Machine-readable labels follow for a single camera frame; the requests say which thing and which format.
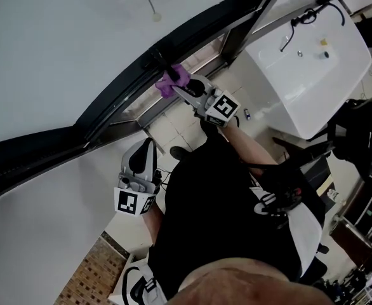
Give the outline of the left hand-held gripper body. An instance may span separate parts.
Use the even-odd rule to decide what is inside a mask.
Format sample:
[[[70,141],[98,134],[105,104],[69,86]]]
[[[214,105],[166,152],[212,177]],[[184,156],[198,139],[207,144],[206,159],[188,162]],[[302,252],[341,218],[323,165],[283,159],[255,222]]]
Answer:
[[[114,207],[116,212],[138,217],[146,214],[161,186],[161,172],[152,181],[143,180],[121,172],[118,176],[118,185],[114,188]]]

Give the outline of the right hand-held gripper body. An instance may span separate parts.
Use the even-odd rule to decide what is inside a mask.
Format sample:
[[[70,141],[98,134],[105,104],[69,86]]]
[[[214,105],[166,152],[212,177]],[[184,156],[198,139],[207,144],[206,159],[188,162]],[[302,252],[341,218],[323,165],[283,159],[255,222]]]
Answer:
[[[239,102],[227,90],[210,86],[197,99],[195,110],[206,122],[225,128],[239,110]]]

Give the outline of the purple cloth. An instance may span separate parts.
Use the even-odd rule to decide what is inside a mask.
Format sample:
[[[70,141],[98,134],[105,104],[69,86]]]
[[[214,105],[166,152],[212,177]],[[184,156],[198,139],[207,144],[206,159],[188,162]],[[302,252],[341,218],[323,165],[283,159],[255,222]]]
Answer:
[[[155,83],[155,87],[161,92],[163,98],[170,98],[175,94],[174,86],[185,87],[190,81],[191,74],[182,64],[174,64],[171,67],[179,75],[179,79],[173,81],[165,71],[161,80]]]

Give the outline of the person's left forearm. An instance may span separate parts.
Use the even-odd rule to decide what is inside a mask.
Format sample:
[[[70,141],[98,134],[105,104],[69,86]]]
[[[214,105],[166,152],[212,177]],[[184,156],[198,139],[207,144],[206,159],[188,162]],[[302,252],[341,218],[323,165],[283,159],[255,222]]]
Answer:
[[[142,215],[153,245],[156,243],[163,217],[164,213],[155,201],[151,204],[149,211]]]

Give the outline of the person's right forearm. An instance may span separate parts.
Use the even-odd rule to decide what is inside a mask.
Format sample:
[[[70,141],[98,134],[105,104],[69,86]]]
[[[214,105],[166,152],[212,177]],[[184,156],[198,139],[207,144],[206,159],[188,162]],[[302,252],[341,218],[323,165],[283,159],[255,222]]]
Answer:
[[[221,128],[221,131],[243,162],[257,165],[277,165],[275,159],[255,139],[236,125],[230,123],[225,128]]]

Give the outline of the person's left black shoe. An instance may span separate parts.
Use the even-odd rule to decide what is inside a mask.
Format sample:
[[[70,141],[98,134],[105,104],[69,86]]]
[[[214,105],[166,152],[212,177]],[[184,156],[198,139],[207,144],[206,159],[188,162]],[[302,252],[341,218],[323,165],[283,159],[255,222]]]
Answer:
[[[173,146],[170,148],[169,153],[174,159],[181,161],[190,154],[190,151],[180,146]]]

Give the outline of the white box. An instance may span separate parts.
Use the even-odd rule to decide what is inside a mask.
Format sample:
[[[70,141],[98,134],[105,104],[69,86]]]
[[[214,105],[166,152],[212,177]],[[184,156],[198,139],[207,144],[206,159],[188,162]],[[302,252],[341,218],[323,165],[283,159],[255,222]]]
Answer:
[[[122,297],[122,285],[123,285],[123,278],[126,270],[133,266],[141,266],[147,263],[147,258],[138,259],[134,254],[130,254],[126,264],[123,267],[121,274],[117,280],[117,283],[113,289],[113,291],[108,296],[108,300],[113,305],[124,305],[123,297]],[[127,277],[127,298],[129,305],[138,305],[130,296],[130,291],[134,284],[142,277],[141,273],[138,270],[132,270]]]

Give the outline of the person's black clothed body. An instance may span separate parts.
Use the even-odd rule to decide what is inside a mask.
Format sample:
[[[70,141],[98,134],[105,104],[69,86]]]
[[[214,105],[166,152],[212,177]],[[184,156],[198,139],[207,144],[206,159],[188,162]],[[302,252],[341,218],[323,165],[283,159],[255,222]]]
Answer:
[[[153,246],[158,244],[161,230],[170,215],[180,210],[179,204],[183,203],[186,207],[181,216],[191,219],[190,202],[229,200],[232,207],[230,210],[214,207],[226,219],[232,215],[238,201],[249,198],[252,187],[261,187],[274,194],[286,194],[297,188],[306,195],[312,191],[316,193],[301,171],[264,175],[259,186],[255,186],[249,168],[242,164],[231,144],[218,132],[209,134],[202,146],[192,151],[173,169],[166,188],[166,211]]]

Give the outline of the white sink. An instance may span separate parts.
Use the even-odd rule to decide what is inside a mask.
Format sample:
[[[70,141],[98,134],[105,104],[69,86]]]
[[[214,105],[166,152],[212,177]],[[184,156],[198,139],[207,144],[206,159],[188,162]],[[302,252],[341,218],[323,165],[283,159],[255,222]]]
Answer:
[[[324,6],[312,24],[295,27],[280,52],[290,35],[288,22],[247,45],[239,56],[244,69],[238,77],[269,127],[309,139],[350,97],[372,60],[339,0]],[[329,58],[319,58],[323,51]]]

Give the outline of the grey white harness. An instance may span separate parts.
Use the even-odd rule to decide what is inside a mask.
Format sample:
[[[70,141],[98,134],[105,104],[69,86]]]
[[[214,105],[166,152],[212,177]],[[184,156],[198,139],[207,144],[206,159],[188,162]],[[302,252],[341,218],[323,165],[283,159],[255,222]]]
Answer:
[[[158,244],[125,270],[124,305],[164,305],[193,270],[216,260],[259,260],[293,281],[303,280],[312,268],[324,225],[324,204],[314,191],[306,195],[297,188],[274,194],[252,187],[249,198],[238,201],[226,219],[214,207],[230,210],[229,200],[189,205],[192,218],[181,216],[186,207],[179,204]]]

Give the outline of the black faucet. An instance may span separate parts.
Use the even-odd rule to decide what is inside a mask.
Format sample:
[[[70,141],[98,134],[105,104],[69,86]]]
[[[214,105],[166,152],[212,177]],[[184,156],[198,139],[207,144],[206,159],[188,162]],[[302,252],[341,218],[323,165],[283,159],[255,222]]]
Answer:
[[[290,25],[291,25],[291,35],[288,38],[288,40],[284,43],[284,45],[280,48],[280,52],[283,52],[287,45],[290,44],[293,36],[295,35],[295,27],[297,27],[299,24],[308,25],[315,22],[317,18],[317,12],[312,9],[308,8],[305,10],[305,13],[301,16],[298,16],[296,18],[291,19]]]

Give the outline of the white window pane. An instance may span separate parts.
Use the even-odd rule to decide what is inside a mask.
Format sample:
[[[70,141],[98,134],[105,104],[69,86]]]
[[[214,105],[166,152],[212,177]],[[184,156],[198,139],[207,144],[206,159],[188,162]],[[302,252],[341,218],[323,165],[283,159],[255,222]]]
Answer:
[[[0,0],[0,141],[73,125],[150,46],[224,0]]]

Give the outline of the black window frame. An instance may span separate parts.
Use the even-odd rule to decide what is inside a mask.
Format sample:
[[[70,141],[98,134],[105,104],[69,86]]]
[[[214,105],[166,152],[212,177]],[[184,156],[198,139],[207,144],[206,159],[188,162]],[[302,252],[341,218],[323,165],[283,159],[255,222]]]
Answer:
[[[225,36],[225,40],[220,51],[220,58],[203,68],[202,73],[204,75],[214,74],[237,57],[252,30],[277,0],[245,1],[254,4],[266,3],[264,12],[257,20],[248,20],[222,34]],[[114,123],[114,118],[96,142],[86,147],[78,141],[74,133],[74,125],[0,142],[0,196],[44,172],[94,149],[136,133],[140,129],[140,125],[135,120],[117,124]]]

